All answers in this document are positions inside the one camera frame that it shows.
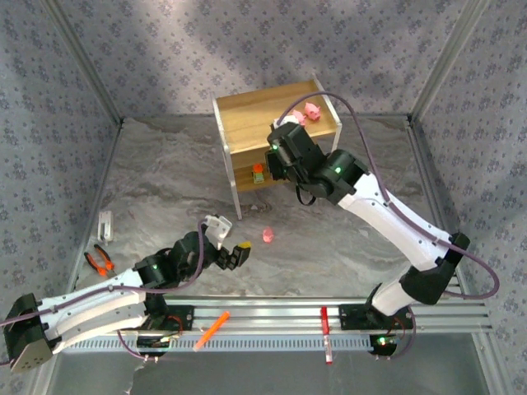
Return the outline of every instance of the pliers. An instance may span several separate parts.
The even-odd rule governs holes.
[[[93,267],[99,273],[100,276],[114,277],[115,276],[115,272],[114,272],[115,265],[110,259],[110,256],[108,255],[108,253],[104,251],[103,248],[99,246],[98,244],[95,244],[93,248],[96,249],[96,251],[100,254],[100,256],[105,260],[105,267],[99,266],[90,253],[84,253],[84,258],[86,258],[88,263],[90,263],[90,266]]]

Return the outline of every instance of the patterned wall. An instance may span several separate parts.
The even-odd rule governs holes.
[[[518,393],[527,393],[527,3],[494,0],[423,120],[451,212],[501,278],[487,305]],[[486,272],[471,280],[489,290]]]
[[[38,2],[0,2],[0,317],[64,291],[115,133]],[[0,359],[7,354],[0,337]],[[0,393],[24,376],[0,369]]]
[[[309,78],[407,113],[465,0],[59,0],[125,116]]]

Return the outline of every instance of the pink object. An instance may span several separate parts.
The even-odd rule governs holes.
[[[320,107],[313,103],[305,103],[304,113],[312,121],[318,121],[320,119]]]
[[[298,123],[302,126],[305,126],[305,115],[301,113],[300,111],[296,111],[295,109],[292,112],[292,115],[298,119]]]
[[[262,232],[262,239],[265,243],[271,243],[274,239],[274,232],[271,226],[266,227]]]

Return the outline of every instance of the red marker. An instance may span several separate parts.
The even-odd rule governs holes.
[[[320,315],[322,318],[322,334],[324,335],[324,351],[326,354],[326,365],[333,363],[333,353],[331,351],[331,343],[329,342],[329,321],[328,321],[328,308],[323,306],[320,309]]]

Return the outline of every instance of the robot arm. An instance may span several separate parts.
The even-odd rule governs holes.
[[[201,270],[213,263],[234,270],[247,260],[250,244],[238,244],[232,253],[223,247],[231,227],[225,217],[207,216],[202,227]],[[40,301],[33,294],[23,295],[7,320],[28,313],[40,315],[5,326],[11,371],[34,369],[64,348],[91,337],[139,328],[149,318],[164,318],[167,306],[161,293],[147,291],[174,289],[195,276],[199,247],[198,232],[189,232],[171,249],[162,249],[100,284]]]
[[[349,152],[335,150],[325,155],[296,120],[286,117],[268,136],[271,150],[266,153],[274,179],[288,179],[315,198],[359,216],[392,242],[410,261],[402,276],[379,284],[368,298],[370,320],[385,321],[401,308],[415,302],[435,304],[446,289],[461,254],[423,238],[403,222],[386,204],[377,178]],[[414,223],[439,239],[449,239],[466,249],[469,239],[449,235],[426,222],[392,194],[391,202]]]

